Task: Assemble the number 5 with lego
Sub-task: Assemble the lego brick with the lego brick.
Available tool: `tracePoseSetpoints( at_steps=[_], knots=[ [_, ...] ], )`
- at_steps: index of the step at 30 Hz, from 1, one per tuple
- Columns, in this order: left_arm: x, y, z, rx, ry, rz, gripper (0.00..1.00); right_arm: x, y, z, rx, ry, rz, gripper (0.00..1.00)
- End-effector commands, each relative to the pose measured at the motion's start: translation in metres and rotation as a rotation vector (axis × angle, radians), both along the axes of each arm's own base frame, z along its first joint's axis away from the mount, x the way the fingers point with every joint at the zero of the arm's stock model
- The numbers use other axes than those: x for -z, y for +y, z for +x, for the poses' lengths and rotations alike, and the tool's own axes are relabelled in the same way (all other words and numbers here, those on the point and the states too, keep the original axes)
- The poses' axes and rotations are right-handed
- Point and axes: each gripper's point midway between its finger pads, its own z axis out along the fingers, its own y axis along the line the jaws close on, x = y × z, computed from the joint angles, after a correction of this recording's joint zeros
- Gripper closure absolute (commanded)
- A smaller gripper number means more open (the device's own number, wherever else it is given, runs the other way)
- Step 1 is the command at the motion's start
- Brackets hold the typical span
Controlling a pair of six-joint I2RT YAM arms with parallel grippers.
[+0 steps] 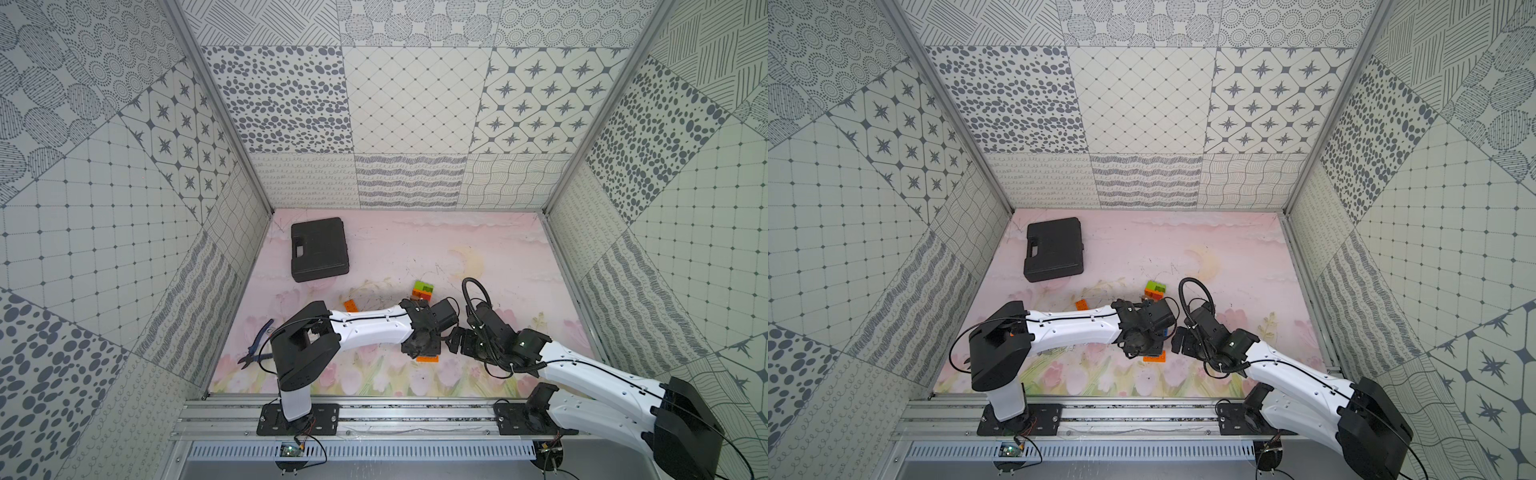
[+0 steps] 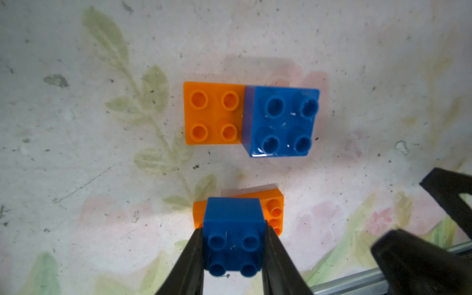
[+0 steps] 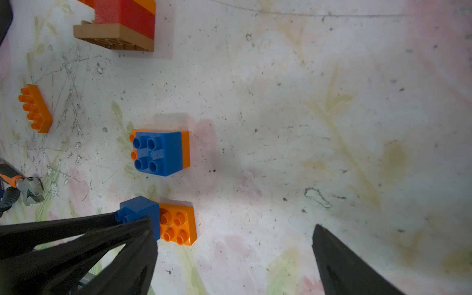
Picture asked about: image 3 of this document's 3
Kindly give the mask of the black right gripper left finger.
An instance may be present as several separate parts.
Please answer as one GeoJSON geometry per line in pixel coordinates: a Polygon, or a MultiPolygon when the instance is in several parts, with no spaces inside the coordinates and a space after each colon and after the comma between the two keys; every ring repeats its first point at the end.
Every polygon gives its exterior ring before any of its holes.
{"type": "Polygon", "coordinates": [[[79,295],[146,295],[157,261],[157,243],[145,231],[77,293],[79,295]]]}

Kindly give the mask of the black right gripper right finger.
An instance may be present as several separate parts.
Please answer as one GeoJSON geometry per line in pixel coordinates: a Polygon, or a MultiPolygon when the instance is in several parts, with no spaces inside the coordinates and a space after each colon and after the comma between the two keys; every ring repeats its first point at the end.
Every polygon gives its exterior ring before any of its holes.
{"type": "Polygon", "coordinates": [[[327,228],[316,225],[313,253],[326,295],[403,295],[327,228]]]}

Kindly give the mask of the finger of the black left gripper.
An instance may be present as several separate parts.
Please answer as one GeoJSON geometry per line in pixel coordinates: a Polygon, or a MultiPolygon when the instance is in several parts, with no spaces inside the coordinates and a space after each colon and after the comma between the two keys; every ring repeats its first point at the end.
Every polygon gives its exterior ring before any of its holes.
{"type": "Polygon", "coordinates": [[[1,294],[66,295],[109,250],[123,250],[145,231],[152,232],[149,218],[37,245],[29,253],[1,259],[1,294]]]}
{"type": "Polygon", "coordinates": [[[1,226],[1,259],[29,253],[37,245],[117,226],[114,213],[1,226]]]}

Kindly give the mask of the blue square lego brick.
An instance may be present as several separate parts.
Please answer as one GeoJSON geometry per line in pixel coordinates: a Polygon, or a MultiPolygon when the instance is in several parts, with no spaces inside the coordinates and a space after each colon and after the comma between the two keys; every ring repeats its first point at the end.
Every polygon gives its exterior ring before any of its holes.
{"type": "Polygon", "coordinates": [[[120,209],[114,214],[118,223],[127,224],[142,218],[151,219],[155,241],[161,238],[160,205],[143,196],[138,196],[120,203],[120,209]]]}

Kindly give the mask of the tan 2x4 lego plate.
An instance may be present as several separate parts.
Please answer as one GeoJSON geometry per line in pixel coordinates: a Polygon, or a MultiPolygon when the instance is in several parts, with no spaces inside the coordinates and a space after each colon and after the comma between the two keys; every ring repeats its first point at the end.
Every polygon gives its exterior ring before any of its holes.
{"type": "Polygon", "coordinates": [[[82,41],[110,50],[153,52],[154,41],[120,23],[96,24],[82,21],[73,26],[73,35],[82,41]]]}

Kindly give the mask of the red square lego brick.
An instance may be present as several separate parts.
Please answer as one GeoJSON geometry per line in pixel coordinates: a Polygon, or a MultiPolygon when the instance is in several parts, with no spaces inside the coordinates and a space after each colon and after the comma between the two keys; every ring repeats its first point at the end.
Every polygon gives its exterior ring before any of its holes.
{"type": "Polygon", "coordinates": [[[120,23],[148,38],[155,37],[156,15],[133,0],[96,0],[95,22],[120,23]]]}

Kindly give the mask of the orange 2x4 lego plate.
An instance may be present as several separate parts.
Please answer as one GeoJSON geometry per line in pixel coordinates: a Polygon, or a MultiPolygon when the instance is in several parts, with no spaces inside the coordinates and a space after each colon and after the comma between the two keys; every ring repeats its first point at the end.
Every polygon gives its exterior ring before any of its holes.
{"type": "MultiPolygon", "coordinates": [[[[85,4],[92,9],[95,8],[95,0],[78,0],[82,4],[85,4]]],[[[151,12],[152,14],[156,14],[156,2],[155,0],[133,0],[140,6],[144,7],[147,11],[151,12]]]]}

